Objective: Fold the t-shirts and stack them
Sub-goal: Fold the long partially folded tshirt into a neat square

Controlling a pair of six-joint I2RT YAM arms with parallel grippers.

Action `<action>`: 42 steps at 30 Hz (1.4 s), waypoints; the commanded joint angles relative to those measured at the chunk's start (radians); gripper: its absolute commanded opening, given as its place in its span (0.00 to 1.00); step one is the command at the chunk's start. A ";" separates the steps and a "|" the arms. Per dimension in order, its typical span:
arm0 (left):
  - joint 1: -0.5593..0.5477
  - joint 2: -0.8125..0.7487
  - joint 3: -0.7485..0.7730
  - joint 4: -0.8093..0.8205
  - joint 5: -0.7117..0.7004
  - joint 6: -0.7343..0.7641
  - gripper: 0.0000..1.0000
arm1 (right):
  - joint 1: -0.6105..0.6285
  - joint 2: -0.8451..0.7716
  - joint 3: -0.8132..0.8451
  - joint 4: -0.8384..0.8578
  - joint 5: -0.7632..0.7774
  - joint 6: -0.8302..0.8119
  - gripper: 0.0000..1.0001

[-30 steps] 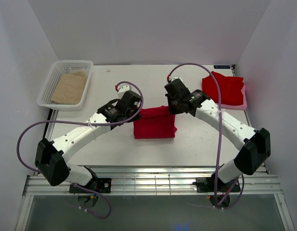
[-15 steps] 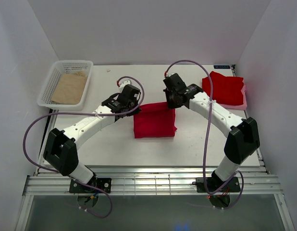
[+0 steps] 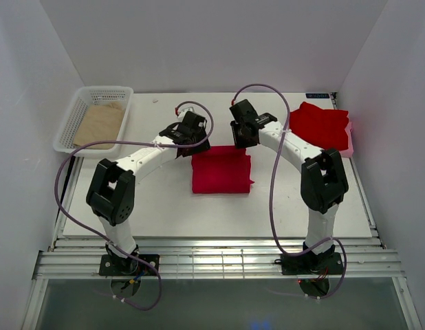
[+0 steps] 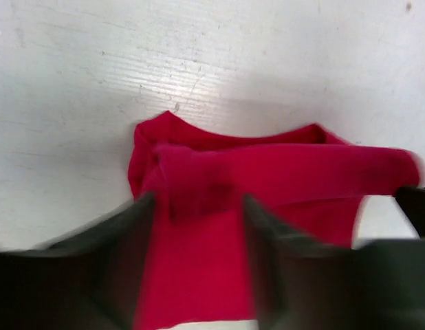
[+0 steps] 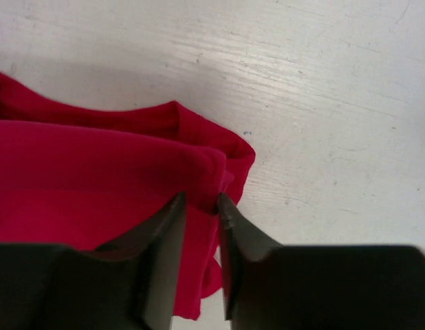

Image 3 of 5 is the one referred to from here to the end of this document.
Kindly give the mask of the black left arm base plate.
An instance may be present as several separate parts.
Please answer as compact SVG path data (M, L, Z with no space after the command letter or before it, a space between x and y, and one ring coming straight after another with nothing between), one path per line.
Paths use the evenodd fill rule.
M98 270L100 276L155 276L150 267L131 258L121 258L105 254L100 260Z

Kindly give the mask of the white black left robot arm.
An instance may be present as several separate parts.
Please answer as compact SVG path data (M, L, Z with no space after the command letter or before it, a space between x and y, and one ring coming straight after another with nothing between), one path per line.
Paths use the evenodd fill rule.
M205 117L191 108L177 117L178 121L159 132L150 146L114 162L101 160L92 177L86 202L109 239L106 251L110 261L122 274L132 274L138 268L138 246L129 225L135 185L167 162L210 149Z

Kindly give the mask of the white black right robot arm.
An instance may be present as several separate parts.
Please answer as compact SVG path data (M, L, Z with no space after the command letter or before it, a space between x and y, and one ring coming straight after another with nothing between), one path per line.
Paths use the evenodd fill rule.
M334 222L349 184L339 151L311 145L272 114L257 113L248 100L232 102L230 112L238 149L257 145L269 148L276 152L276 163L285 159L301 176L300 194L308 208L307 235L302 252L283 251L277 259L282 273L341 273L342 261L334 245Z

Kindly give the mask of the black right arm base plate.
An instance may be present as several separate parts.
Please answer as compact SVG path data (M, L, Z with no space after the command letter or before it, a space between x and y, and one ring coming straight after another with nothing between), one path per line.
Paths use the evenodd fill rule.
M282 275L341 275L344 269L341 255L337 252L302 256L282 254L274 263L281 266Z

